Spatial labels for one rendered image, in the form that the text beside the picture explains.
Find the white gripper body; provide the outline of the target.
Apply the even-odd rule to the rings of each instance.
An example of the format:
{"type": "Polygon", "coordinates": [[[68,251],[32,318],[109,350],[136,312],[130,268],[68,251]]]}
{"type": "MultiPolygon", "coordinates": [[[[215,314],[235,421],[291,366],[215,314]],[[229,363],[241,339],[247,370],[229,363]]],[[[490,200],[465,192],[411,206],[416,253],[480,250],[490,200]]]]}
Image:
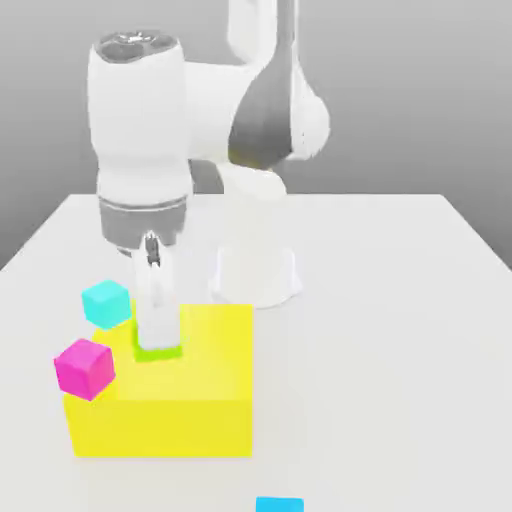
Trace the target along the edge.
{"type": "Polygon", "coordinates": [[[134,252],[135,307],[142,349],[169,349],[180,344],[180,306],[174,286],[173,255],[160,245],[134,252]]]}

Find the small lime green cube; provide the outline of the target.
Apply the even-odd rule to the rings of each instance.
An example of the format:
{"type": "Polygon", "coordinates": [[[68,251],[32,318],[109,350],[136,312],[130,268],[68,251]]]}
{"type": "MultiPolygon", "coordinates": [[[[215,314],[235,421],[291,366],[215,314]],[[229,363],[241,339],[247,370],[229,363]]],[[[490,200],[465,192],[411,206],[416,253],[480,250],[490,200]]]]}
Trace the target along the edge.
{"type": "Polygon", "coordinates": [[[154,308],[133,300],[132,347],[136,362],[167,360],[182,355],[180,311],[175,305],[154,308]]]}

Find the small cyan cube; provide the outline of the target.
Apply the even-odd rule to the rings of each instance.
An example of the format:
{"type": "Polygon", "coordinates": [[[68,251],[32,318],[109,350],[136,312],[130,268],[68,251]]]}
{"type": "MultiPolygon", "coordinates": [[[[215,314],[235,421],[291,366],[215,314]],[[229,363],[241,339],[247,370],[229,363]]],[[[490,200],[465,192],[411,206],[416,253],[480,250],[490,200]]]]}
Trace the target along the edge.
{"type": "Polygon", "coordinates": [[[85,318],[103,330],[109,330],[131,318],[128,290],[105,280],[81,292],[85,318]]]}

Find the small magenta cube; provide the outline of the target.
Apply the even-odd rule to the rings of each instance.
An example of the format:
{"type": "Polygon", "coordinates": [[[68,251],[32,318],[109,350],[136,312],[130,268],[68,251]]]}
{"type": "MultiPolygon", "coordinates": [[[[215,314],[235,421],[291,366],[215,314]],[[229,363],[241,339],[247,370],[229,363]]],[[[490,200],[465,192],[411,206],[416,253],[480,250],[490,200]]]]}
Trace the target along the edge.
{"type": "Polygon", "coordinates": [[[61,391],[92,401],[116,377],[110,347],[78,339],[54,360],[61,391]]]}

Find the small blue cube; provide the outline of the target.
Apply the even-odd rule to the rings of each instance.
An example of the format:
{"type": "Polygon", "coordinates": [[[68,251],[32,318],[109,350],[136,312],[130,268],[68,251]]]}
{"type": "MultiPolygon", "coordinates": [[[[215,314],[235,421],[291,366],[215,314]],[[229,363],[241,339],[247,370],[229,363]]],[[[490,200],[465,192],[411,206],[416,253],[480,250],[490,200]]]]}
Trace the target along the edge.
{"type": "Polygon", "coordinates": [[[258,496],[255,512],[304,512],[305,503],[302,498],[258,496]]]}

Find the large yellow box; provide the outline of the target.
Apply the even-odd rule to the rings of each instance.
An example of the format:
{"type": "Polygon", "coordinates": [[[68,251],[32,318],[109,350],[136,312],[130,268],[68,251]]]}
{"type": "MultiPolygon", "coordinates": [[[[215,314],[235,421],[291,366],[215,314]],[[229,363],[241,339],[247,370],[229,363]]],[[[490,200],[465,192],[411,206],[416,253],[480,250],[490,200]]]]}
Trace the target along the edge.
{"type": "Polygon", "coordinates": [[[139,362],[135,323],[92,339],[111,348],[116,377],[91,401],[63,406],[78,457],[244,458],[253,447],[253,308],[190,304],[182,352],[139,362]]]}

